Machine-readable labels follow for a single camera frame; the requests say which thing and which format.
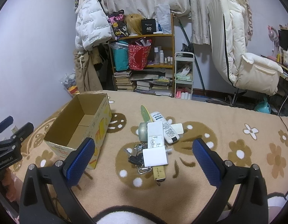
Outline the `green cartoon earbuds case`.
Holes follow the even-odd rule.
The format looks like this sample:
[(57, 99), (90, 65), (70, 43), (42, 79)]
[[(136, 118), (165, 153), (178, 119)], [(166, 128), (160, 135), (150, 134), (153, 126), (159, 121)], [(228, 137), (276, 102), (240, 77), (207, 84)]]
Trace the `green cartoon earbuds case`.
[(148, 123), (142, 122), (138, 127), (138, 137), (141, 142), (147, 142), (148, 140)]

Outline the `wooden key tag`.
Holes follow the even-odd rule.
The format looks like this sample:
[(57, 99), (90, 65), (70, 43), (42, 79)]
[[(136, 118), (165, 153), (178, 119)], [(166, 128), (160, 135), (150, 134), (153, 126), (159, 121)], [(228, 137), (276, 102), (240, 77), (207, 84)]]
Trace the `wooden key tag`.
[(154, 166), (152, 167), (152, 170), (153, 170), (154, 181), (156, 182), (158, 186), (160, 186), (161, 183), (166, 180), (165, 167)]

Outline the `white lotion tube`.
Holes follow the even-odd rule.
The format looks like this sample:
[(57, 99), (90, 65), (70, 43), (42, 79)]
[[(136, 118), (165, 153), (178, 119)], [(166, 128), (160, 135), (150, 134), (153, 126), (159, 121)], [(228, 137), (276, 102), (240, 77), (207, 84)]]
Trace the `white lotion tube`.
[(173, 144), (179, 140), (179, 135), (168, 123), (168, 121), (159, 112), (153, 112), (150, 114), (154, 122), (161, 122), (163, 126), (164, 139), (168, 144)]

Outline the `black box labelled 40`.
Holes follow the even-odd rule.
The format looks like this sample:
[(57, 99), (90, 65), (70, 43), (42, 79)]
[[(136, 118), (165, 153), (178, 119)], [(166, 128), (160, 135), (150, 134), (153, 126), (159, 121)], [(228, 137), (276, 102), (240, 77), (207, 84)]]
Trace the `black box labelled 40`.
[(153, 34), (157, 31), (155, 19), (141, 20), (142, 34)]

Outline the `tan hanging coat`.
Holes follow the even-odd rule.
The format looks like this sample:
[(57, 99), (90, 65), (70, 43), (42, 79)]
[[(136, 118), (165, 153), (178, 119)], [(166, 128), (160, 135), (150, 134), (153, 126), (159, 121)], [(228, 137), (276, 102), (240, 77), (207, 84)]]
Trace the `tan hanging coat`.
[(103, 89), (95, 66), (101, 65), (97, 47), (83, 54), (74, 50), (76, 84), (80, 93), (85, 91), (100, 91)]

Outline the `beige patterned carpet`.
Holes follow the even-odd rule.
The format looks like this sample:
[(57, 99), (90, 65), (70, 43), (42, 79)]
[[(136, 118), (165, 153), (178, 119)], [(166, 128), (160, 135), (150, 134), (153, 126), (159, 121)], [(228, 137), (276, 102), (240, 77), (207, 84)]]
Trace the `beige patterned carpet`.
[[(86, 167), (78, 184), (71, 187), (94, 223), (193, 223), (216, 190), (192, 152), (195, 139), (202, 139), (222, 160), (236, 166), (257, 164), (267, 188), (268, 223), (288, 223), (288, 116), (122, 91), (84, 94), (88, 93), (107, 94), (112, 113), (96, 168)], [(40, 168), (64, 160), (44, 137), (66, 105), (24, 141), (23, 158), (11, 170), (22, 182), (20, 196), (30, 164)], [(177, 142), (168, 144), (164, 139), (172, 152), (167, 153), (166, 180), (160, 186), (153, 170), (140, 175), (123, 150), (140, 143), (147, 143), (148, 149), (148, 141), (138, 137), (139, 124), (144, 122), (141, 105), (150, 114), (161, 113), (170, 125), (182, 123), (184, 128)], [(48, 190), (57, 213), (69, 220), (54, 187), (48, 185)]]

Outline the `bag of plush toys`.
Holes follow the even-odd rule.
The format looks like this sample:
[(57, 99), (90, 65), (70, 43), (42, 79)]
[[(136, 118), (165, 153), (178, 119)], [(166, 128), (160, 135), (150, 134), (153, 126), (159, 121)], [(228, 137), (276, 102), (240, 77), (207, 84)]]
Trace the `bag of plush toys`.
[(72, 96), (74, 97), (75, 95), (80, 94), (78, 87), (77, 87), (77, 83), (76, 83), (76, 74), (71, 73), (71, 74), (65, 74), (65, 76), (63, 76), (60, 79), (61, 84), (63, 85), (63, 87), (66, 89), (66, 91)]

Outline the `cardboard box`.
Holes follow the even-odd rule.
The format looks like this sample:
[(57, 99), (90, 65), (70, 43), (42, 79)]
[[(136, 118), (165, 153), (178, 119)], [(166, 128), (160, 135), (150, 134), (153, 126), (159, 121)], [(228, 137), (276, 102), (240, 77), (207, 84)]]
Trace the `cardboard box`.
[(44, 141), (57, 156), (65, 159), (85, 138), (92, 138), (94, 153), (87, 167), (95, 169), (111, 118), (107, 94), (78, 94), (59, 113)]

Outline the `green yellow oval pouch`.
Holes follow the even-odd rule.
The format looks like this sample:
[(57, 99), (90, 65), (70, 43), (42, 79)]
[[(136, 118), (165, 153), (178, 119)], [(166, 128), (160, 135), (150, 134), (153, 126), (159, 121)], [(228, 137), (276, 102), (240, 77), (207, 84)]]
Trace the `green yellow oval pouch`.
[(144, 105), (141, 105), (140, 109), (141, 109), (141, 115), (143, 117), (144, 122), (152, 122), (153, 120), (147, 108)]

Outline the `white remote control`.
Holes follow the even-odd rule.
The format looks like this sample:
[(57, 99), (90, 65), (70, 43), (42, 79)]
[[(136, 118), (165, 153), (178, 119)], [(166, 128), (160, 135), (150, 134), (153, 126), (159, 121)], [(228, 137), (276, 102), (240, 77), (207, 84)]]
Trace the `white remote control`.
[(162, 147), (164, 143), (163, 124), (160, 121), (147, 124), (148, 148)]

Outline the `cream padded chair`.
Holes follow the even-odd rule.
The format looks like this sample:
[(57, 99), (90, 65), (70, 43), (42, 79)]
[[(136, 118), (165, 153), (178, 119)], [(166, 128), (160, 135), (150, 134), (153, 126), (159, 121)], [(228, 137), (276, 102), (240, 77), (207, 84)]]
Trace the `cream padded chair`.
[(221, 77), (240, 90), (275, 95), (283, 69), (270, 59), (247, 52), (245, 0), (212, 0), (208, 16), (212, 60)]

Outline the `blonde wig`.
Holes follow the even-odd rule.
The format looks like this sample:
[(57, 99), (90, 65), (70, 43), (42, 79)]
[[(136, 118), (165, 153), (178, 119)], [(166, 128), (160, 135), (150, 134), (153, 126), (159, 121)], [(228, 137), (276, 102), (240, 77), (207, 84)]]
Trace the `blonde wig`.
[(130, 35), (142, 35), (142, 19), (143, 17), (140, 14), (128, 14), (125, 16), (125, 23)]

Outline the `white square charger block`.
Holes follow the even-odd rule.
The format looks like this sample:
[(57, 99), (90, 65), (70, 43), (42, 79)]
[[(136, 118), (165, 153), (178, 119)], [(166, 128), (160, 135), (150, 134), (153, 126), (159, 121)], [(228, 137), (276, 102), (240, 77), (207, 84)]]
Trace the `white square charger block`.
[(172, 152), (172, 149), (167, 149), (166, 146), (143, 149), (144, 166), (154, 167), (167, 165), (168, 152)]

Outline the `keys with black fob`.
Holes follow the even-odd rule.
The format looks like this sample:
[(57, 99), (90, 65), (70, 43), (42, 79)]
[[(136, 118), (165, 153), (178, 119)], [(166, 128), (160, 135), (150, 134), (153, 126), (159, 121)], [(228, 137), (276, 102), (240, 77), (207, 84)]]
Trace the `keys with black fob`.
[(135, 144), (133, 148), (124, 148), (124, 152), (128, 155), (128, 162), (135, 166), (138, 173), (143, 175), (151, 172), (151, 167), (145, 167), (143, 159), (143, 150), (147, 148), (147, 143)]

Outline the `teal storage bag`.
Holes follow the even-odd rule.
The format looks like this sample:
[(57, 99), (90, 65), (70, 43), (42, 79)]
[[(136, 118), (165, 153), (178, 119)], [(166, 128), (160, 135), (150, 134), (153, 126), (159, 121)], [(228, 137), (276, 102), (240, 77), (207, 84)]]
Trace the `teal storage bag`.
[(111, 43), (109, 47), (113, 51), (113, 57), (114, 57), (116, 70), (126, 71), (129, 68), (128, 43), (125, 41), (119, 41), (119, 42)]

